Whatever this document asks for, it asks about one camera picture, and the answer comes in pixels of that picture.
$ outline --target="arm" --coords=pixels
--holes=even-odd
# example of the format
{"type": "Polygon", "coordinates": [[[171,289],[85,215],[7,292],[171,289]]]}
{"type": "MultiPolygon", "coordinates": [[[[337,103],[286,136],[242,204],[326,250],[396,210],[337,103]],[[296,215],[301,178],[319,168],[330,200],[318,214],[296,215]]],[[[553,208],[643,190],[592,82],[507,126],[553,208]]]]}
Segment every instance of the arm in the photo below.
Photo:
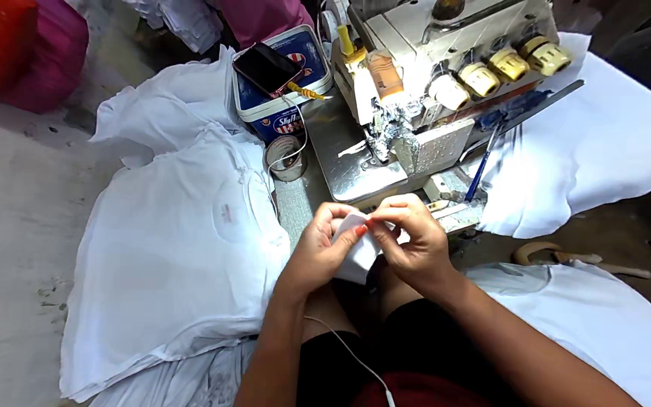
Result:
{"type": "Polygon", "coordinates": [[[276,282],[258,345],[242,377],[235,407],[295,406],[303,316],[308,295],[329,282],[365,226],[342,233],[330,244],[342,218],[357,210],[324,203],[315,212],[276,282]]]}
{"type": "Polygon", "coordinates": [[[441,305],[529,405],[639,405],[458,273],[448,258],[445,232],[416,196],[385,199],[370,219],[369,228],[396,275],[441,305]],[[402,227],[411,241],[398,245],[382,221],[402,227]]]}
{"type": "Polygon", "coordinates": [[[304,312],[305,297],[276,285],[235,407],[295,405],[304,312]]]}

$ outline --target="woman's right hand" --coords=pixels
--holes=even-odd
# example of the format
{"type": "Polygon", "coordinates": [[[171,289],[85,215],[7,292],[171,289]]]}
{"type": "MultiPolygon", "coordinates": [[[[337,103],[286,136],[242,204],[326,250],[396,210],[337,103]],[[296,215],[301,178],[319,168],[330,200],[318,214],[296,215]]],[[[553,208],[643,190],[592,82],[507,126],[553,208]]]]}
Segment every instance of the woman's right hand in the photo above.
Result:
{"type": "Polygon", "coordinates": [[[448,258],[448,237],[418,196],[390,196],[370,214],[367,223],[394,273],[421,295],[433,301],[458,295],[466,279],[454,269],[448,258]],[[411,236],[399,245],[383,224],[391,222],[411,236]]]}

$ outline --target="white earphone cable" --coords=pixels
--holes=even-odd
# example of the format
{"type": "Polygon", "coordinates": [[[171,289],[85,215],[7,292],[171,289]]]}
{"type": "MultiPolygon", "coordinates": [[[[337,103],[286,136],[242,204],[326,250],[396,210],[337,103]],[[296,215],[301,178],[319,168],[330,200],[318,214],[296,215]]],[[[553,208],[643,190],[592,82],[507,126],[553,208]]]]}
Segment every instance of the white earphone cable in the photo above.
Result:
{"type": "MultiPolygon", "coordinates": [[[[285,95],[281,95],[281,99],[283,99],[287,104],[290,104],[291,106],[295,106],[295,109],[298,110],[298,115],[300,115],[300,121],[303,122],[303,131],[305,132],[305,139],[303,140],[303,145],[301,145],[300,148],[298,148],[298,151],[295,151],[294,153],[290,153],[287,156],[277,159],[276,161],[270,163],[270,165],[267,166],[266,173],[270,175],[270,169],[273,168],[273,165],[275,165],[278,162],[281,162],[283,160],[289,159],[290,157],[297,156],[300,154],[300,152],[303,151],[305,146],[308,144],[308,127],[305,125],[305,118],[303,117],[303,112],[300,111],[300,106],[296,104],[294,101],[289,100],[285,95]]],[[[270,183],[268,183],[268,188],[275,189],[275,181],[273,181],[272,187],[270,186],[270,183]]],[[[278,218],[278,205],[273,201],[273,196],[271,194],[268,194],[268,197],[270,198],[270,202],[273,204],[273,209],[276,211],[276,219],[278,218]]]]}
{"type": "Polygon", "coordinates": [[[351,348],[348,347],[348,345],[346,345],[346,342],[345,342],[345,341],[344,341],[344,340],[343,340],[343,339],[342,339],[342,338],[341,338],[341,337],[336,333],[336,331],[333,330],[333,328],[330,327],[330,325],[326,324],[325,322],[321,321],[321,320],[318,319],[318,318],[309,317],[308,315],[303,316],[303,318],[305,318],[305,319],[310,319],[310,320],[313,320],[313,321],[316,321],[316,322],[320,322],[321,324],[323,324],[324,327],[330,329],[330,331],[333,333],[333,335],[335,335],[336,338],[338,338],[338,340],[341,341],[341,343],[343,344],[343,346],[345,346],[346,349],[348,349],[348,352],[351,354],[351,356],[353,356],[353,358],[356,359],[356,361],[357,361],[358,363],[360,363],[361,366],[365,367],[366,370],[367,370],[368,372],[371,373],[371,375],[374,375],[375,378],[378,379],[378,381],[381,382],[381,384],[384,385],[384,389],[385,389],[385,399],[386,399],[386,401],[388,401],[388,407],[396,407],[396,403],[393,402],[393,394],[391,394],[391,391],[388,390],[388,386],[385,385],[385,382],[384,382],[383,379],[381,379],[381,376],[378,376],[378,375],[376,374],[376,372],[374,372],[370,367],[368,367],[368,365],[366,365],[366,364],[363,363],[360,359],[358,359],[358,356],[356,356],[356,354],[353,353],[353,350],[351,350],[351,348]]]}

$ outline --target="black shorts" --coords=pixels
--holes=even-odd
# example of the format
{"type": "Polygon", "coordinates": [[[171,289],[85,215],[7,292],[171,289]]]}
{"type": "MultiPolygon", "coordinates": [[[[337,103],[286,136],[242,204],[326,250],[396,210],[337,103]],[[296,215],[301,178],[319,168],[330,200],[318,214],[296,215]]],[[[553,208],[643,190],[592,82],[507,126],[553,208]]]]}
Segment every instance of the black shorts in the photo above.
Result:
{"type": "MultiPolygon", "coordinates": [[[[376,343],[338,331],[356,356],[376,373],[417,372],[439,376],[471,390],[493,405],[524,405],[453,319],[421,299],[402,305],[384,322],[376,343]]],[[[350,405],[363,385],[376,380],[332,332],[300,348],[297,405],[350,405]]]]}

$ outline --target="pink bag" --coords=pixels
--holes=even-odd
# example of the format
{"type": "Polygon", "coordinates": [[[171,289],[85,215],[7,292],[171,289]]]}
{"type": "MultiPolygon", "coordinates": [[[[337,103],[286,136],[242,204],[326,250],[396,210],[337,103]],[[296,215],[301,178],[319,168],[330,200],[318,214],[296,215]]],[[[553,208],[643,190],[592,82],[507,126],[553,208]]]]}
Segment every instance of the pink bag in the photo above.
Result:
{"type": "Polygon", "coordinates": [[[222,0],[219,5],[243,49],[301,24],[313,27],[300,0],[222,0]]]}
{"type": "Polygon", "coordinates": [[[54,110],[79,85],[85,63],[87,22],[64,0],[38,0],[37,38],[27,71],[0,102],[34,113],[54,110]]]}

